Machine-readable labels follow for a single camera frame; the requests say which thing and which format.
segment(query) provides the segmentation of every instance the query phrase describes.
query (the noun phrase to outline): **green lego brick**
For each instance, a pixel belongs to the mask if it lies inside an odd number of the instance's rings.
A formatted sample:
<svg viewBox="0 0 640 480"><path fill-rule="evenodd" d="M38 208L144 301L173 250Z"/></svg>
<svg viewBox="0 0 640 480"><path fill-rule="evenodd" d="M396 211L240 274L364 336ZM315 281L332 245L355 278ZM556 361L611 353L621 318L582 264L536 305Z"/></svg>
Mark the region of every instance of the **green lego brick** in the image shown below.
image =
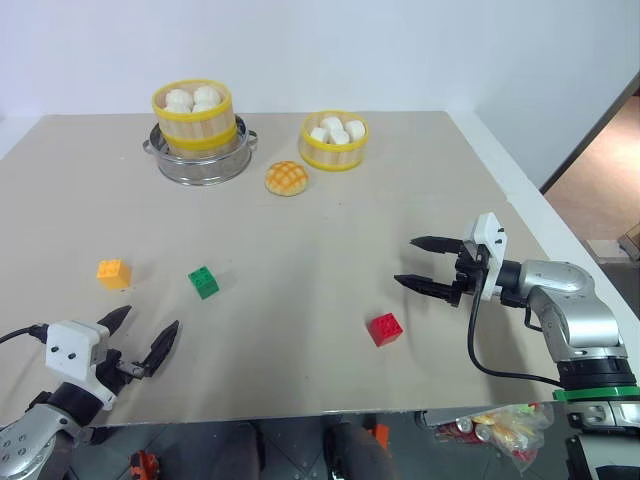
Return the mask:
<svg viewBox="0 0 640 480"><path fill-rule="evenodd" d="M211 275L207 267L199 268L195 272L190 273L188 277L191 283L193 283L193 286L196 287L200 298L203 300L220 290L216 279Z"/></svg>

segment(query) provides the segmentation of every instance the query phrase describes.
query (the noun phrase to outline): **red lego brick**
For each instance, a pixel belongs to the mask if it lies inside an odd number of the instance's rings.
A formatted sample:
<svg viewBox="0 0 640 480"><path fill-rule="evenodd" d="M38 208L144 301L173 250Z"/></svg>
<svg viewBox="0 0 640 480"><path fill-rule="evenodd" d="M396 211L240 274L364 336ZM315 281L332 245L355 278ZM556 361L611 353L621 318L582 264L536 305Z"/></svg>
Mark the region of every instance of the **red lego brick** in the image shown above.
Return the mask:
<svg viewBox="0 0 640 480"><path fill-rule="evenodd" d="M374 318L369 322L367 329L378 347L393 342L402 334L402 327L396 321L393 313Z"/></svg>

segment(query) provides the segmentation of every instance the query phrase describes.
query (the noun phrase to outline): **black cable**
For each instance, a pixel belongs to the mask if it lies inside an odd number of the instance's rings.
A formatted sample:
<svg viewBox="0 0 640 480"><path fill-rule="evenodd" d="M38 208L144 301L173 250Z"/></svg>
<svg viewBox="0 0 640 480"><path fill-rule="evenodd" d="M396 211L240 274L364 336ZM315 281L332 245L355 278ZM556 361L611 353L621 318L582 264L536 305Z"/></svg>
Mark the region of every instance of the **black cable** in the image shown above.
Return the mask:
<svg viewBox="0 0 640 480"><path fill-rule="evenodd" d="M524 326L535 330L536 332L542 332L542 328L536 325L531 325L531 307L527 305L524 311Z"/></svg>
<svg viewBox="0 0 640 480"><path fill-rule="evenodd" d="M19 337L20 335L24 335L26 333L29 333L29 327L21 328L19 330L16 330L15 332L7 333L4 337L0 337L0 343L4 343L7 340L11 340L12 338Z"/></svg>
<svg viewBox="0 0 640 480"><path fill-rule="evenodd" d="M493 375L494 377L519 378L521 380L532 380L536 382L548 383L556 387L562 387L560 382L558 382L557 380L552 380L551 378L539 377L538 375L530 375L528 373L500 372L497 370L491 370L483 366L478 361L478 359L476 358L476 353L473 346L473 340L475 338L475 333L476 333L476 322L478 319L478 309L480 308L480 298L482 296L482 287L484 286L484 280L485 280L484 274L482 273L482 271L478 270L476 272L476 288L473 295L473 306L471 307L471 316L469 317L469 330L467 333L467 351L469 353L469 358L471 359L471 362L481 372L484 372L488 375Z"/></svg>
<svg viewBox="0 0 640 480"><path fill-rule="evenodd" d="M11 340L12 338L19 337L20 335L24 335L26 333L28 333L32 337L37 338L42 343L47 343L48 328L49 328L49 325L47 325L46 323L43 323L41 325L36 324L36 325L31 325L30 327L20 328L11 333L7 333L3 337L0 337L0 343L4 343L7 340Z"/></svg>

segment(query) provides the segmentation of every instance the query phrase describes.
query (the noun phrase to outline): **orange object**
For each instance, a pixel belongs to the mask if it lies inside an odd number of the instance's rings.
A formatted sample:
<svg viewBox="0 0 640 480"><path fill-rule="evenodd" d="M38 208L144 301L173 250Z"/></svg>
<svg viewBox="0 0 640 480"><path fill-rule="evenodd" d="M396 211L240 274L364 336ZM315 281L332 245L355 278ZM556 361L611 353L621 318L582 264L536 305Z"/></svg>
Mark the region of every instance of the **orange object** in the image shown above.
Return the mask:
<svg viewBox="0 0 640 480"><path fill-rule="evenodd" d="M373 435L376 440L378 440L378 443L382 446L382 448L384 448L385 450L388 449L389 447L389 427L387 427L386 425L376 425L375 427L373 427L371 430L369 430L369 433L371 433L371 435Z"/></svg>
<svg viewBox="0 0 640 480"><path fill-rule="evenodd" d="M267 170L265 185L267 190L276 195L291 197L304 192L309 183L309 174L302 165L296 162L274 163Z"/></svg>
<svg viewBox="0 0 640 480"><path fill-rule="evenodd" d="M131 283L131 269L122 260L103 260L96 278L110 290L125 288Z"/></svg>
<svg viewBox="0 0 640 480"><path fill-rule="evenodd" d="M160 462L153 453L144 450L131 455L129 461L132 480L158 480L160 478Z"/></svg>

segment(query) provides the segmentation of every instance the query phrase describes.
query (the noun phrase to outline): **white wall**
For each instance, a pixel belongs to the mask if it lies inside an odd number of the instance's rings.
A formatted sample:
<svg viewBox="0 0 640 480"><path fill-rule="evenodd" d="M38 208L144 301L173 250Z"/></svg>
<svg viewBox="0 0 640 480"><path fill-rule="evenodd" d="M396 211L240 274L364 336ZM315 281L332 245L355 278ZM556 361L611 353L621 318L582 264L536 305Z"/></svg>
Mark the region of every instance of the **white wall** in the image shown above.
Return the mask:
<svg viewBox="0 0 640 480"><path fill-rule="evenodd" d="M639 19L637 0L4 0L0 111L150 111L192 76L240 112L477 108L540 184L638 70Z"/></svg>

